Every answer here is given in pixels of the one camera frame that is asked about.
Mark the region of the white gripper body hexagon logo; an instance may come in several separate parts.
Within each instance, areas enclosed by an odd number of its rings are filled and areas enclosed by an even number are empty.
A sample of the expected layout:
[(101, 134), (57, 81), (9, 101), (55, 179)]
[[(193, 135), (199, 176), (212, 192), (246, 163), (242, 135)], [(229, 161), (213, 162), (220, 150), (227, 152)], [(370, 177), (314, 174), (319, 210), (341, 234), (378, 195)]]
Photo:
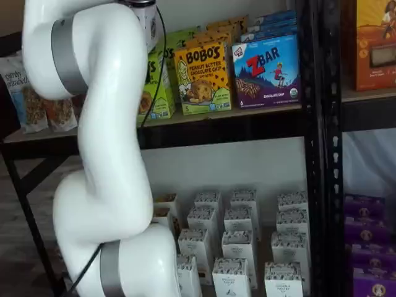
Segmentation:
[(158, 41), (156, 0), (131, 0), (129, 5), (139, 19), (145, 35), (147, 49), (153, 50)]

